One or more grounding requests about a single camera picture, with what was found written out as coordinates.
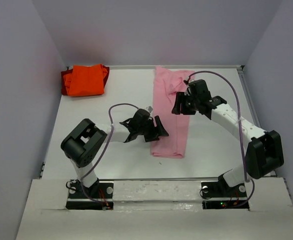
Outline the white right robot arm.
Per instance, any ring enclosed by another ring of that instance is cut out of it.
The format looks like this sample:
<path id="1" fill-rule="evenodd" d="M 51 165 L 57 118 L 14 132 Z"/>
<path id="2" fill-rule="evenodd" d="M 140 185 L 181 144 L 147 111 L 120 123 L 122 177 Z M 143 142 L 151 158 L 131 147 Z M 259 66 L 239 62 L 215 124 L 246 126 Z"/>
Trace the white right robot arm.
<path id="1" fill-rule="evenodd" d="M 218 177 L 215 189 L 222 196 L 230 195 L 239 184 L 260 179 L 284 165 L 280 134 L 249 122 L 222 97 L 212 97 L 203 79 L 189 83 L 184 92 L 176 93 L 171 112 L 175 115 L 200 113 L 239 140 L 242 164 Z"/>

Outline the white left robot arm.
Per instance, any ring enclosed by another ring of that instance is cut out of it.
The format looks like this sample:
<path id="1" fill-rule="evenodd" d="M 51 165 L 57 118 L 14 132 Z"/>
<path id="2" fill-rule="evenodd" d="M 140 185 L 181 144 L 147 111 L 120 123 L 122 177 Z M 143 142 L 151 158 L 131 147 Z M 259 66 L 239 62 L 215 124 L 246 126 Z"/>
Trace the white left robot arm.
<path id="1" fill-rule="evenodd" d="M 95 174 L 97 164 L 93 164 L 93 160 L 100 148 L 104 146 L 101 152 L 104 155 L 111 142 L 129 143 L 138 136 L 148 143 L 168 137 L 169 133 L 158 115 L 151 117 L 151 110 L 139 108 L 132 117 L 119 123 L 111 120 L 109 125 L 96 124 L 85 118 L 65 137 L 60 148 L 70 159 L 79 190 L 85 197 L 93 197 L 99 188 Z"/>

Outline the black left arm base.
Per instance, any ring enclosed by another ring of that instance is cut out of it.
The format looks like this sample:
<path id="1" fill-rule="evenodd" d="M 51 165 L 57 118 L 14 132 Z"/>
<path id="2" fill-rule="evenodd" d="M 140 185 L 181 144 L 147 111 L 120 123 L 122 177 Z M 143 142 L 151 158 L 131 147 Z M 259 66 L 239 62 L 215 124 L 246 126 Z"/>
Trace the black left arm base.
<path id="1" fill-rule="evenodd" d="M 65 187 L 68 190 L 65 208 L 67 210 L 108 211 L 114 209 L 114 182 L 100 181 L 95 192 L 83 193 L 78 180 L 69 180 Z"/>

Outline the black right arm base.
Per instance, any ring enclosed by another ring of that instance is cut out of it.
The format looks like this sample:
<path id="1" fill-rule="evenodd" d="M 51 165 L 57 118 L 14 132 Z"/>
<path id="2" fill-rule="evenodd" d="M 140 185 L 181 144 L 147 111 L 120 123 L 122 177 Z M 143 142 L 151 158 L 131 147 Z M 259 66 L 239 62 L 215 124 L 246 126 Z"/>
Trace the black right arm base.
<path id="1" fill-rule="evenodd" d="M 203 181 L 200 185 L 199 195 L 202 198 L 204 210 L 250 209 L 244 183 L 231 188 L 228 186 L 220 188 L 217 181 Z"/>

